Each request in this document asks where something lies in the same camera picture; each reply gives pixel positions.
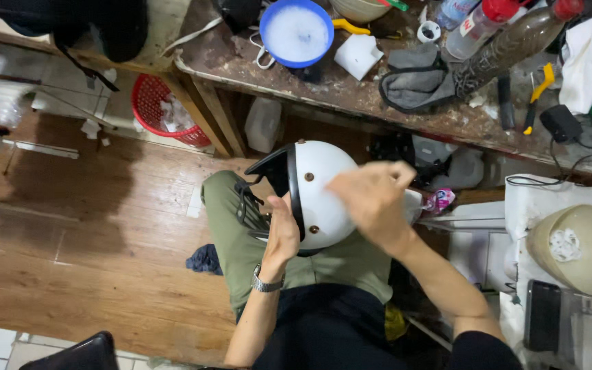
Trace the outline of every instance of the hand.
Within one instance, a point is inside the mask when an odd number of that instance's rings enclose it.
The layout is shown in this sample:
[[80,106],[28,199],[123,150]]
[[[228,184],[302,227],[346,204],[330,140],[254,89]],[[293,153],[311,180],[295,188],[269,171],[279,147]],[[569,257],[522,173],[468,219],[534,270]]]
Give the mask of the hand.
[[[291,199],[289,193],[285,198],[288,201]],[[260,280],[268,283],[279,281],[287,262],[298,253],[300,231],[284,198],[269,196],[267,200],[273,206],[273,216],[268,231],[267,250],[262,258]]]
[[403,192],[415,176],[403,161],[372,162],[338,174],[326,187],[341,198],[362,235],[395,257],[413,233],[403,218]]

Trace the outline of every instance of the person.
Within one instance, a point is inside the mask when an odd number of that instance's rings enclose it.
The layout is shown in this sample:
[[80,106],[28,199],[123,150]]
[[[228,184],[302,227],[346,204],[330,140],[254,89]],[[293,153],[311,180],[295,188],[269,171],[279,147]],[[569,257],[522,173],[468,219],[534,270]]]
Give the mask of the person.
[[[394,258],[453,324],[449,369],[521,369],[481,292],[404,220],[403,192],[414,177],[405,162],[338,174],[327,189],[345,204],[359,233],[311,257],[296,256],[299,229],[289,196],[268,197],[274,211],[265,243],[247,234],[249,227],[266,227],[254,202],[246,200],[247,224],[237,222],[239,177],[223,171],[204,181],[209,227],[237,314],[226,367],[407,369],[385,339],[383,305],[392,294],[387,278]],[[284,279],[282,290],[251,288],[258,263],[258,279]]]

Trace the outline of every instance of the olive green pants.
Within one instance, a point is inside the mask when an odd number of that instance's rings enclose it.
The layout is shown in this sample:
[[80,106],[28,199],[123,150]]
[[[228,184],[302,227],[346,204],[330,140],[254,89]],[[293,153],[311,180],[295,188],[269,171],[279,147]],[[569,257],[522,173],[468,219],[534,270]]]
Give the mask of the olive green pants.
[[[248,300],[252,272],[262,261],[267,246],[247,233],[249,229],[267,229],[254,202],[245,200],[245,225],[237,221],[239,196],[234,184],[238,180],[241,178],[234,172],[220,171],[205,180],[201,190],[235,315]],[[385,304],[392,296],[392,288],[387,285],[389,274],[390,257],[356,231],[312,257],[292,258],[287,264],[283,289],[324,282],[346,284],[374,294]]]

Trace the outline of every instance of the red plastic basket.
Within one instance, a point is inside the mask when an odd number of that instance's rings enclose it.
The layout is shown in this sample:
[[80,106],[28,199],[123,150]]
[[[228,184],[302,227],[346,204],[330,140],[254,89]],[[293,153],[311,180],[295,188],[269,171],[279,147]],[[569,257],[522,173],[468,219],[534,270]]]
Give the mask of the red plastic basket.
[[132,90],[132,110],[138,122],[155,135],[175,138],[194,147],[211,144],[207,135],[195,125],[187,130],[168,132],[161,128],[161,101],[168,101],[170,89],[156,76],[141,74]]

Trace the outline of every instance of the smartphone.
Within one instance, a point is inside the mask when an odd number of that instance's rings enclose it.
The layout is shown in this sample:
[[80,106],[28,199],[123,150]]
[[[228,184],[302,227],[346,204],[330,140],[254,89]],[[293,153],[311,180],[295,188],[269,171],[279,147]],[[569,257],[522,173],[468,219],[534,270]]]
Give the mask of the smartphone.
[[530,280],[524,323],[524,346],[535,352],[558,351],[561,289],[548,282]]

